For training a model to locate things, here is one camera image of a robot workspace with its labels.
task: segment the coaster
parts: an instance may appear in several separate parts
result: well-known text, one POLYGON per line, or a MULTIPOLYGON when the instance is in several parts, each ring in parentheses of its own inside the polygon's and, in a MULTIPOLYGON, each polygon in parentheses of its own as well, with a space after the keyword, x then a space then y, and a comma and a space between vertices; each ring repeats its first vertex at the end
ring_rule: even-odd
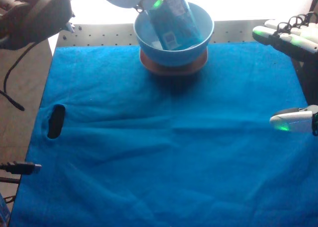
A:
POLYGON ((159 76, 188 76, 201 70, 208 60, 208 48, 195 61, 178 67, 166 67, 150 60, 146 54, 140 50, 140 61, 150 72, 159 76))

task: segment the perforated metal panel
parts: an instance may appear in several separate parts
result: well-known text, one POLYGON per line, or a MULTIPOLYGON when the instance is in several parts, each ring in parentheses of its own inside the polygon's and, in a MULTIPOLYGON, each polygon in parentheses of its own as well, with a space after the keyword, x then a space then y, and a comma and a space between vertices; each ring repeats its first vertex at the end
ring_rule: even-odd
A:
MULTIPOLYGON (((216 21, 211 43, 254 41, 252 30, 266 20, 216 21)), ((133 24, 76 25, 75 33, 60 32, 58 47, 138 45, 133 24)))

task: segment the black oval hole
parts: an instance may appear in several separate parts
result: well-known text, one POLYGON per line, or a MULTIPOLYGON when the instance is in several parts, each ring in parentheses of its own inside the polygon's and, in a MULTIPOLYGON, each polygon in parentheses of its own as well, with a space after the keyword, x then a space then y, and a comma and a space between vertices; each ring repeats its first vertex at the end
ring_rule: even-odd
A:
POLYGON ((48 138, 56 139, 62 131, 65 117, 65 107, 63 105, 54 106, 52 115, 49 119, 48 138))

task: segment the blue cloth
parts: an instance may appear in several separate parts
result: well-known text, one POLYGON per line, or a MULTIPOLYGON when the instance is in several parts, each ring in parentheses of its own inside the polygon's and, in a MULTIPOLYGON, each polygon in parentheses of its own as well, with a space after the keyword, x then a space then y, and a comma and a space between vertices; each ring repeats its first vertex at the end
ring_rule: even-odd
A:
POLYGON ((139 47, 58 48, 13 227, 316 227, 318 142, 273 130, 306 106, 290 59, 257 43, 209 46, 203 70, 157 77, 139 47), (56 104, 61 135, 47 138, 56 104))

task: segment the brown floor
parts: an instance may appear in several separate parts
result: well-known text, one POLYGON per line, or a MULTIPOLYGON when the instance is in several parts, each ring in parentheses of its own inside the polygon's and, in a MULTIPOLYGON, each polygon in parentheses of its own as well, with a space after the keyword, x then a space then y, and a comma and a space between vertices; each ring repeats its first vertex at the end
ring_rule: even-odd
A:
MULTIPOLYGON (((7 70, 25 49, 0 50, 1 90, 7 70)), ((46 40, 34 47, 10 74, 7 92, 24 106, 25 111, 17 110, 0 95, 0 163, 25 159, 51 60, 52 53, 46 40)), ((0 170, 0 177, 12 178, 13 175, 0 170)), ((15 195, 16 190, 15 184, 0 183, 3 197, 15 195)))

